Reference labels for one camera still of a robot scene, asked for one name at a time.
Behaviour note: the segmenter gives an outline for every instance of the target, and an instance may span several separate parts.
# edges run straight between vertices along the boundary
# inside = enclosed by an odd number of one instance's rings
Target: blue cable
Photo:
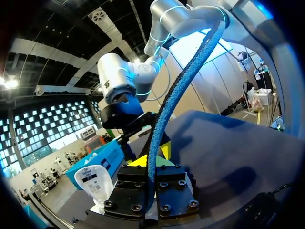
[[[195,56],[187,64],[185,69],[181,72],[166,96],[163,105],[158,113],[157,121],[153,127],[151,138],[148,139],[149,154],[147,157],[147,172],[148,172],[148,193],[147,193],[147,210],[153,203],[154,187],[155,187],[155,173],[156,173],[156,158],[159,149],[159,144],[164,133],[165,127],[176,107],[183,93],[192,82],[193,78],[197,75],[205,61],[208,59],[217,43],[219,42],[226,24],[222,21],[214,26],[204,38],[200,48]]]

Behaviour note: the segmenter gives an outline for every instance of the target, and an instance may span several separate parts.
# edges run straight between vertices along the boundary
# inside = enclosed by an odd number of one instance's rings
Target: ceiling light
[[[10,81],[7,81],[4,83],[4,86],[7,88],[7,89],[10,89],[10,88],[16,88],[18,86],[18,81],[17,80],[10,80]]]
[[[137,58],[137,59],[134,59],[133,62],[134,62],[134,63],[140,63],[141,61],[140,61],[139,58]]]
[[[4,85],[5,84],[5,80],[3,77],[0,77],[0,85]]]

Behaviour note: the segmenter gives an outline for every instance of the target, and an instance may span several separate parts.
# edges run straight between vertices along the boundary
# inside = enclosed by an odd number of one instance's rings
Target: ventilation fan
[[[37,85],[36,87],[36,95],[37,96],[42,96],[44,93],[43,87],[41,85]]]
[[[98,22],[103,19],[105,14],[102,11],[96,11],[92,15],[92,21]]]

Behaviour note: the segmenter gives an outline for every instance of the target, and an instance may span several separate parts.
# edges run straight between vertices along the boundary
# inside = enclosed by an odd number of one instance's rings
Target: ceiling
[[[114,52],[124,60],[139,58],[151,28],[152,0],[50,0],[16,34],[7,55],[0,101],[42,96],[96,95],[99,58]]]

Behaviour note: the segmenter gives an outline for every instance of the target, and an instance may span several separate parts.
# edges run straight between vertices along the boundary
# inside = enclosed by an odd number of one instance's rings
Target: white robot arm
[[[170,35],[181,38],[208,29],[216,20],[229,20],[225,12],[213,6],[188,9],[178,0],[155,0],[151,4],[152,29],[144,52],[150,57],[144,63],[123,61],[117,54],[108,53],[98,61],[98,73],[107,104],[123,93],[130,93],[144,102],[169,51],[162,48]]]

